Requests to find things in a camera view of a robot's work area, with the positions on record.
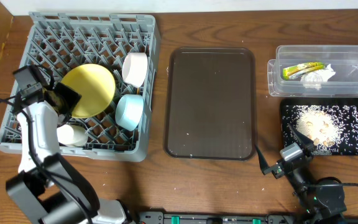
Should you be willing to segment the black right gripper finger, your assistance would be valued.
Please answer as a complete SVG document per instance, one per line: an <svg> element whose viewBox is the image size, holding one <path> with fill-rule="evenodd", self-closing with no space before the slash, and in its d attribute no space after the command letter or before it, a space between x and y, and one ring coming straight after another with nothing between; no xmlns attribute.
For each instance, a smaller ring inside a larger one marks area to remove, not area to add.
<svg viewBox="0 0 358 224"><path fill-rule="evenodd" d="M292 125L288 125L292 135L294 135L295 139L298 141L303 153L306 156L311 156L312 152L315 149L314 141L307 136L301 134L299 131L297 131Z"/></svg>
<svg viewBox="0 0 358 224"><path fill-rule="evenodd" d="M263 175L266 175L270 172L270 166L268 165L264 155L260 151L258 145L255 145L255 150L259 159L259 167Z"/></svg>

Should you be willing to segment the yellow plastic plate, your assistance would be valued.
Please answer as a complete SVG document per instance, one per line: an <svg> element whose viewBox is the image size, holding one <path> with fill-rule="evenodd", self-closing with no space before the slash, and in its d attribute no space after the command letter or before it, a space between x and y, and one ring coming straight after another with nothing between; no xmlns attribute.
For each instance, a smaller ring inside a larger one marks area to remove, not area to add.
<svg viewBox="0 0 358 224"><path fill-rule="evenodd" d="M116 82L112 73L98 64L84 64L70 70L62 83L81 95L71 115L90 118L102 113L112 102Z"/></svg>

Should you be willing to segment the leftover rice pile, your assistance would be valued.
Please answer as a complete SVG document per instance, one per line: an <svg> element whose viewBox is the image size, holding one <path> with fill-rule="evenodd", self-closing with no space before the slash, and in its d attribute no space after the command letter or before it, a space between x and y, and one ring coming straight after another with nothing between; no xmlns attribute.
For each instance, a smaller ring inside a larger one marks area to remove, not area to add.
<svg viewBox="0 0 358 224"><path fill-rule="evenodd" d="M285 146L296 141L289 126L313 141L314 155L358 156L358 110L353 105L285 105Z"/></svg>

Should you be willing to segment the pale green plastic cup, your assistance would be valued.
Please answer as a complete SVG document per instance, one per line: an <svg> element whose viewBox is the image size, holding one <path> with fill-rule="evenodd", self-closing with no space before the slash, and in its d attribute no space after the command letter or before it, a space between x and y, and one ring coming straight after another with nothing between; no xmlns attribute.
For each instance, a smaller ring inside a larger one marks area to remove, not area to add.
<svg viewBox="0 0 358 224"><path fill-rule="evenodd" d="M88 142L85 128L71 124L64 124L57 128L59 143L68 147L82 147Z"/></svg>

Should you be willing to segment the light blue plastic bowl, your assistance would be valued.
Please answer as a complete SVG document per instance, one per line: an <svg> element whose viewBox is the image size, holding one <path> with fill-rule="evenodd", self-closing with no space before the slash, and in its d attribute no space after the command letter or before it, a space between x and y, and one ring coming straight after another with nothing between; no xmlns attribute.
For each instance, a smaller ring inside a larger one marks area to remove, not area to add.
<svg viewBox="0 0 358 224"><path fill-rule="evenodd" d="M117 104L115 120L118 126L133 131L138 126L144 110L141 95L124 95Z"/></svg>

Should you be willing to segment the green snack wrapper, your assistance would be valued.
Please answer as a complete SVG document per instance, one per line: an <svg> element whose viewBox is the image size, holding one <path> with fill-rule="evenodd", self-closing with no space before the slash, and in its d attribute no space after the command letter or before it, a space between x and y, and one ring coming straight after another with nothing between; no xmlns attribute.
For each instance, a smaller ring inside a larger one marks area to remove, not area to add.
<svg viewBox="0 0 358 224"><path fill-rule="evenodd" d="M326 66L322 62L307 62L287 67L283 69L282 75L284 80L295 80L307 73L324 69Z"/></svg>

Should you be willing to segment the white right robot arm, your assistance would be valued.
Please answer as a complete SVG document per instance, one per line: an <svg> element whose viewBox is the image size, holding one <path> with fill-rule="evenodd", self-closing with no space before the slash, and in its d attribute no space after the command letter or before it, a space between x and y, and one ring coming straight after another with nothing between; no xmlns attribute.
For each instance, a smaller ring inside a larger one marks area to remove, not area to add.
<svg viewBox="0 0 358 224"><path fill-rule="evenodd" d="M341 182L334 177L315 179L309 170L315 150L313 140L289 125L295 142L280 151L281 159L269 166L260 149L255 150L259 158L260 170L264 175L271 173L276 179L286 177L306 210L293 220L293 223L337 223L343 221L346 211L344 190Z"/></svg>

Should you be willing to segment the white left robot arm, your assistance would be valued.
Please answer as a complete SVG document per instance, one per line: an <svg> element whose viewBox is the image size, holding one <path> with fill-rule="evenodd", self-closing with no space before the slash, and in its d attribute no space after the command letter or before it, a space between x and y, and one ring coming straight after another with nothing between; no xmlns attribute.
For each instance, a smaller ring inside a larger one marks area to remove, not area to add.
<svg viewBox="0 0 358 224"><path fill-rule="evenodd" d="M21 126L22 159L7 180L11 200L32 223L134 223L120 200L102 200L92 185L61 155L58 125L66 123L81 95L41 65L14 71L20 88L12 112Z"/></svg>

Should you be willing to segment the black food waste tray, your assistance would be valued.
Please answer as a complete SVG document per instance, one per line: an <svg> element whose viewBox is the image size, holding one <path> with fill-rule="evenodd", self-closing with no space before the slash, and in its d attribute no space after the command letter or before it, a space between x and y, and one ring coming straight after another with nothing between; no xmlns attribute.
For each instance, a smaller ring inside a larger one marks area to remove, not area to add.
<svg viewBox="0 0 358 224"><path fill-rule="evenodd" d="M336 140L316 146L314 155L358 156L358 98L286 98L280 103L282 138L285 146L295 142L289 125L300 129L301 116L306 112L323 112L331 119L337 132Z"/></svg>

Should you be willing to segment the crumpled white paper waste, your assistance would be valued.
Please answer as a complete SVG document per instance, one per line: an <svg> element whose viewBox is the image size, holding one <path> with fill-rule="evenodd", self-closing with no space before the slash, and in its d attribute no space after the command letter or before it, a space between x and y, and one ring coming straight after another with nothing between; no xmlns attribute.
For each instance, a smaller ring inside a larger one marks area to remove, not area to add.
<svg viewBox="0 0 358 224"><path fill-rule="evenodd" d="M326 68L322 70L316 70L303 75L300 81L305 88L320 90L321 85L326 83L335 74L336 72L332 69L331 64L328 64Z"/></svg>

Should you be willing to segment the clear plastic waste bin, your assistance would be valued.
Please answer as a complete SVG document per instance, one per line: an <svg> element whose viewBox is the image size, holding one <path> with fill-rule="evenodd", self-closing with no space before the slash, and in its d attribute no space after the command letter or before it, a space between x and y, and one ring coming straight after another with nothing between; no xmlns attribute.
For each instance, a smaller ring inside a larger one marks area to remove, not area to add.
<svg viewBox="0 0 358 224"><path fill-rule="evenodd" d="M267 80L271 96L358 98L358 45L281 45Z"/></svg>

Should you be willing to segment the grey plastic dishwasher rack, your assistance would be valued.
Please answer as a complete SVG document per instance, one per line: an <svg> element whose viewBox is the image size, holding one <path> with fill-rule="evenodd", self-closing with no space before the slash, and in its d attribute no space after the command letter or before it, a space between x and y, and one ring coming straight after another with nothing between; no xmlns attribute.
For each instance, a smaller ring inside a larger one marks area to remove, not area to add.
<svg viewBox="0 0 358 224"><path fill-rule="evenodd" d="M146 158L152 120L152 90L158 69L160 32L154 16L145 14L75 15L30 12L34 24L20 62L51 69L59 82L71 69L93 63L106 67L116 81L113 101L91 118L72 118L69 124L85 128L88 142L82 147L61 146L65 156L140 162ZM144 52L148 71L140 94L144 112L138 127L128 131L118 126L114 113L120 97L137 94L123 82L121 70L129 53Z"/></svg>

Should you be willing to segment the dark brown serving tray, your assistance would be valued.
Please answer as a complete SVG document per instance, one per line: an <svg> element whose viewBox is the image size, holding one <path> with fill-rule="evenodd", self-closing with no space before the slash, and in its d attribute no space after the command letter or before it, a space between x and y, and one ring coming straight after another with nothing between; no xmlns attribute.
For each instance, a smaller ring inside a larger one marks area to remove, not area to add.
<svg viewBox="0 0 358 224"><path fill-rule="evenodd" d="M181 47L168 68L165 152L183 159L252 158L254 54L247 48Z"/></svg>

